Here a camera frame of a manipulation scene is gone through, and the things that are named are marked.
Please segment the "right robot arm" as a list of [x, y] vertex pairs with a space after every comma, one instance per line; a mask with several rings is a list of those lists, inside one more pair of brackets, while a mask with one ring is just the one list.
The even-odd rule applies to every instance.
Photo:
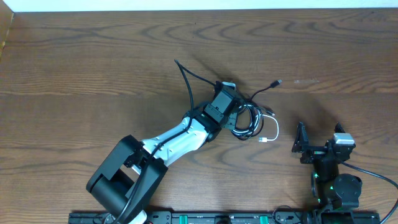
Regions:
[[319, 207], [303, 212], [302, 223], [353, 223], [352, 209], [359, 207], [362, 180], [341, 174], [338, 166], [350, 158], [356, 147], [353, 137], [338, 123], [324, 146], [309, 143], [305, 125], [299, 122], [292, 152], [300, 153], [302, 164], [313, 165], [312, 194]]

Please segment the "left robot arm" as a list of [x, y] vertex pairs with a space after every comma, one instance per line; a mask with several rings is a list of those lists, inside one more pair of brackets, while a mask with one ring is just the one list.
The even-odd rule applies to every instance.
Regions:
[[151, 197], [169, 166], [236, 124], [244, 99], [234, 83], [218, 82], [210, 103], [185, 114], [169, 131], [138, 141], [120, 140], [89, 179], [86, 190], [114, 217], [114, 223], [145, 223]]

